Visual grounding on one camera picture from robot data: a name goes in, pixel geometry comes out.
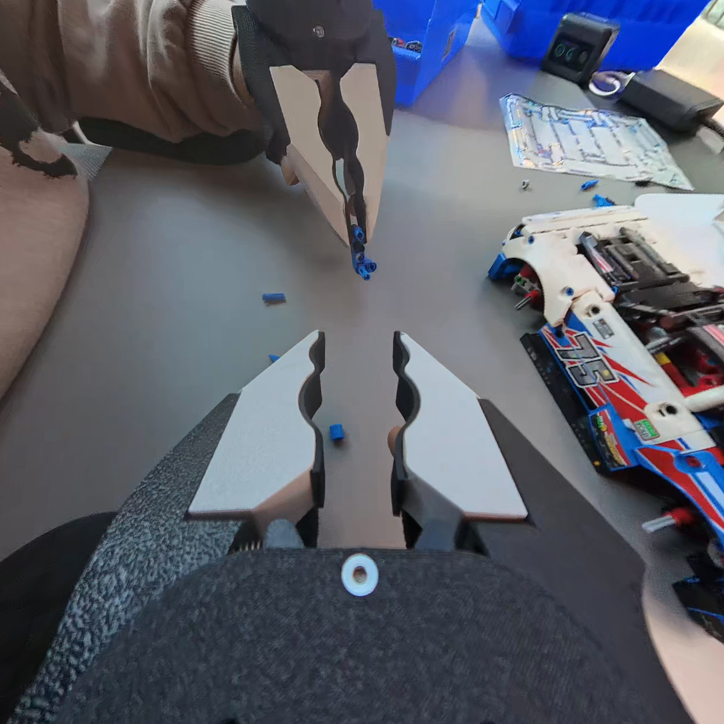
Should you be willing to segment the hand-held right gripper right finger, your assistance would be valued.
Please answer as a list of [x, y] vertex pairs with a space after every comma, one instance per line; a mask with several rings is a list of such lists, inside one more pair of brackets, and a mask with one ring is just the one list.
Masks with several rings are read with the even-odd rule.
[[485, 549], [482, 523], [529, 517], [482, 399], [409, 334], [393, 334], [403, 427], [391, 472], [407, 549]]

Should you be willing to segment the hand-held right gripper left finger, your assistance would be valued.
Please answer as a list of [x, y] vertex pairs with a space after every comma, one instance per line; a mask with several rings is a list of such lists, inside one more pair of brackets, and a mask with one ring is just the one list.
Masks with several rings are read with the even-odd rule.
[[325, 335], [312, 331], [245, 385], [187, 509], [187, 520], [241, 520], [262, 537], [277, 519], [318, 545], [324, 444]]

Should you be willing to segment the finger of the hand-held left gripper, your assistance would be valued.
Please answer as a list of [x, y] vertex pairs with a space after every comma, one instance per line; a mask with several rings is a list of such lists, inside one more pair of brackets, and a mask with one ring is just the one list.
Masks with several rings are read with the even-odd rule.
[[342, 76], [330, 70], [296, 67], [272, 67], [270, 74], [289, 138], [285, 156], [339, 240], [350, 246], [354, 125], [341, 99]]
[[386, 131], [376, 66], [355, 63], [339, 82], [342, 102], [351, 113], [350, 179], [355, 189], [357, 221], [370, 241], [382, 196], [389, 135]]

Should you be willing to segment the person's left forearm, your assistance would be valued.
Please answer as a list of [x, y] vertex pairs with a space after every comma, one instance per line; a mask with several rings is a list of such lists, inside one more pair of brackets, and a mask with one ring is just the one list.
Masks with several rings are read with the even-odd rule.
[[2, 1], [2, 79], [45, 131], [120, 122], [178, 143], [260, 131], [229, 1]]

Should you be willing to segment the grey desk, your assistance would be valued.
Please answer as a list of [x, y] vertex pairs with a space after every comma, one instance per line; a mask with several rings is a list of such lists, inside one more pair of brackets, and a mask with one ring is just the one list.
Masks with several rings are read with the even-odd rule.
[[[257, 158], [192, 166], [116, 150], [92, 180], [90, 223], [50, 325], [2, 404], [2, 558], [61, 524], [120, 509], [227, 394], [309, 332], [327, 339], [327, 473], [319, 543], [402, 548], [391, 513], [393, 333], [403, 331], [501, 413], [647, 565], [661, 659], [697, 722], [722, 719], [722, 645], [671, 584], [689, 541], [647, 536], [661, 504], [601, 478], [519, 338], [532, 317], [486, 278], [522, 216], [580, 209], [572, 175], [514, 168], [499, 101], [594, 107], [577, 86], [508, 59], [480, 20], [410, 109], [394, 113], [370, 282], [301, 191]], [[520, 189], [530, 179], [527, 191]], [[286, 303], [265, 305], [264, 293]], [[344, 442], [330, 440], [341, 423]]]

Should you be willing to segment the blue open-front storage bin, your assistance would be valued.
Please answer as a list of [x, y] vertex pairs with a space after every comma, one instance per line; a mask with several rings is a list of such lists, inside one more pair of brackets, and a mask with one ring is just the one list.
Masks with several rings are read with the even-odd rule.
[[463, 48], [477, 1], [373, 1], [397, 67], [397, 106], [411, 106]]

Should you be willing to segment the toy brick race car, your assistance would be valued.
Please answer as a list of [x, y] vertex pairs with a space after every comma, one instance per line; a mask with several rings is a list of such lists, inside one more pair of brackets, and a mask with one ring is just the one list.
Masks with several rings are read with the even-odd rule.
[[541, 314], [521, 344], [594, 467], [671, 491], [641, 526], [703, 541], [672, 587], [722, 641], [723, 288], [697, 285], [651, 240], [634, 206], [529, 215], [488, 277]]

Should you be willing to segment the sticker sheet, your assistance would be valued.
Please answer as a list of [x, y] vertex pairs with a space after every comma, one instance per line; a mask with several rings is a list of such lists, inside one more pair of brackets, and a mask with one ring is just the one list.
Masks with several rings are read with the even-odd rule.
[[502, 97], [500, 108], [518, 168], [694, 191], [665, 140], [639, 117], [569, 110], [518, 94]]

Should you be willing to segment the black power bank with display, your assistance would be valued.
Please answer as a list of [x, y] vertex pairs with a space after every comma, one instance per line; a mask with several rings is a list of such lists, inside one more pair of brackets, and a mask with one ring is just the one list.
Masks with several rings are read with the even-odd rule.
[[615, 21], [568, 12], [558, 24], [540, 68], [579, 87], [588, 87], [619, 32], [620, 24]]

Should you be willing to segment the person's beige sweatshirt torso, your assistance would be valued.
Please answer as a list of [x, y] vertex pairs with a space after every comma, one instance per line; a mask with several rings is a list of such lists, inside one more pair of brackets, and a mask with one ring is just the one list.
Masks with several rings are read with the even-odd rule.
[[1, 80], [1, 396], [46, 329], [87, 225], [87, 180]]

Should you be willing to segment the large blue storage bin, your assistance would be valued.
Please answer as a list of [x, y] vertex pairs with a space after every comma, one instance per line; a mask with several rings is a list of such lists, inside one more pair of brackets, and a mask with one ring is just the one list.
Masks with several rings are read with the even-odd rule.
[[702, 13], [706, 1], [483, 1], [482, 22], [512, 58], [538, 64], [567, 13], [616, 23], [602, 69], [655, 67]]

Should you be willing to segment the black power adapter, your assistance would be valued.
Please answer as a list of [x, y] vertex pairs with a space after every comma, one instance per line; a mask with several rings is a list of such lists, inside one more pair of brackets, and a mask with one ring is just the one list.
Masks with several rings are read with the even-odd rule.
[[711, 127], [723, 101], [661, 69], [635, 73], [619, 95], [621, 104], [678, 133]]

